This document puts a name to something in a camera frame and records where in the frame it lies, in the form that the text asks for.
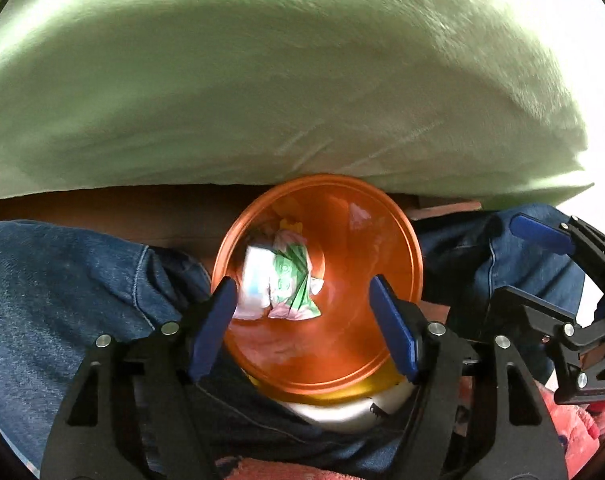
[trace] orange bowl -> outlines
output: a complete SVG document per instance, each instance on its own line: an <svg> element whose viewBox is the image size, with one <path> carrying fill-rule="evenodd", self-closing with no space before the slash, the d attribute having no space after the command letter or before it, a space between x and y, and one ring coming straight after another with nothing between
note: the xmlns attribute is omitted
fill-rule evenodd
<svg viewBox="0 0 605 480"><path fill-rule="evenodd" d="M384 274L397 295L418 302L422 257L409 220L384 192L356 178L314 175L276 186L231 226L216 258L212 290L224 276L240 283L247 245L282 219L302 224L311 275L325 280L313 319L233 319L225 344L260 383L295 395L346 388L389 359L369 307L369 281Z"/></svg>

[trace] blue gripper pad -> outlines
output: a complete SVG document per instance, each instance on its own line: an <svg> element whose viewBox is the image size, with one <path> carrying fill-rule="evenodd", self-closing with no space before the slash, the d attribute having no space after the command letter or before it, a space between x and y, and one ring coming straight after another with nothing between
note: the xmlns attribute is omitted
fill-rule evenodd
<svg viewBox="0 0 605 480"><path fill-rule="evenodd" d="M212 301L211 311L195 338L189 364L189 376L196 382L207 375L214 366L222 346L222 338L238 303L236 282L231 278L223 278L209 301Z"/></svg>
<svg viewBox="0 0 605 480"><path fill-rule="evenodd" d="M369 305L374 311L396 368L409 381L413 381L419 373L417 343L403 322L395 301L399 300L381 277L373 278L369 283Z"/></svg>
<svg viewBox="0 0 605 480"><path fill-rule="evenodd" d="M552 253L571 256L576 250L569 233L549 227L529 215L522 213L515 215L509 223L509 230L514 236L539 245Z"/></svg>

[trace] metal screw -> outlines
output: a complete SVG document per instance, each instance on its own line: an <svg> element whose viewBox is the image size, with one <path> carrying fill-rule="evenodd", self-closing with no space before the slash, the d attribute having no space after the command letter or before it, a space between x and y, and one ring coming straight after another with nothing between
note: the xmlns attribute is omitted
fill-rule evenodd
<svg viewBox="0 0 605 480"><path fill-rule="evenodd" d="M433 335L441 336L444 334L447 329L444 325L439 323L438 321L432 321L427 325L427 330L429 330Z"/></svg>
<svg viewBox="0 0 605 480"><path fill-rule="evenodd" d="M578 379L576 380L576 383L578 384L579 388L583 389L585 386L587 386L587 374L585 372L581 372L579 374Z"/></svg>
<svg viewBox="0 0 605 480"><path fill-rule="evenodd" d="M179 328L180 325L175 321L168 321L160 328L160 331L164 333L164 335L174 335Z"/></svg>
<svg viewBox="0 0 605 480"><path fill-rule="evenodd" d="M511 346L511 341L503 335L497 335L495 341L500 348L509 348Z"/></svg>
<svg viewBox="0 0 605 480"><path fill-rule="evenodd" d="M106 346L111 345L111 336L109 334L103 334L98 336L96 339L96 346L98 348L105 348Z"/></svg>

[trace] silver bolt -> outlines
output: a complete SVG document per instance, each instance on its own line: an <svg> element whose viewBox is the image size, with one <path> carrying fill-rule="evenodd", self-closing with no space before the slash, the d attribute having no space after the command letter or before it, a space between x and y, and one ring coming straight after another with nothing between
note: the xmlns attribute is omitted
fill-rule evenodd
<svg viewBox="0 0 605 480"><path fill-rule="evenodd" d="M511 341L503 335L497 335L495 341L500 348L509 348L511 346Z"/></svg>
<svg viewBox="0 0 605 480"><path fill-rule="evenodd" d="M168 321L160 328L160 331L164 333L164 335L174 335L179 328L180 325L175 321Z"/></svg>
<svg viewBox="0 0 605 480"><path fill-rule="evenodd" d="M98 348L105 348L106 346L111 345L111 336L109 334L103 334L98 336L96 339L96 346Z"/></svg>
<svg viewBox="0 0 605 480"><path fill-rule="evenodd" d="M433 335L441 336L444 334L447 329L445 326L438 321L432 321L427 325L427 330L429 330Z"/></svg>
<svg viewBox="0 0 605 480"><path fill-rule="evenodd" d="M576 380L576 383L581 390L587 386L587 374L585 372L581 372L579 374L579 378Z"/></svg>

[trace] jeans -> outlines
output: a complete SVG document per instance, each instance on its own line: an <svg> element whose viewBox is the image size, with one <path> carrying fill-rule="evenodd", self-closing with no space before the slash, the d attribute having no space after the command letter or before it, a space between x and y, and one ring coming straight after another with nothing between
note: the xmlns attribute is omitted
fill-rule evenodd
<svg viewBox="0 0 605 480"><path fill-rule="evenodd" d="M557 226L567 218L544 205L518 211ZM514 285L575 314L584 274L567 257L513 237L517 210L471 212L414 223L424 257L423 299L450 305L448 326L478 335L489 298ZM102 333L148 335L209 294L192 258L87 230L33 221L0 222L0 429L39 467L66 388L87 346ZM534 376L550 367L525 348ZM390 465L409 403L365 434L321 430L259 394L224 350L212 373L188 386L214 458L296 462L366 479Z"/></svg>

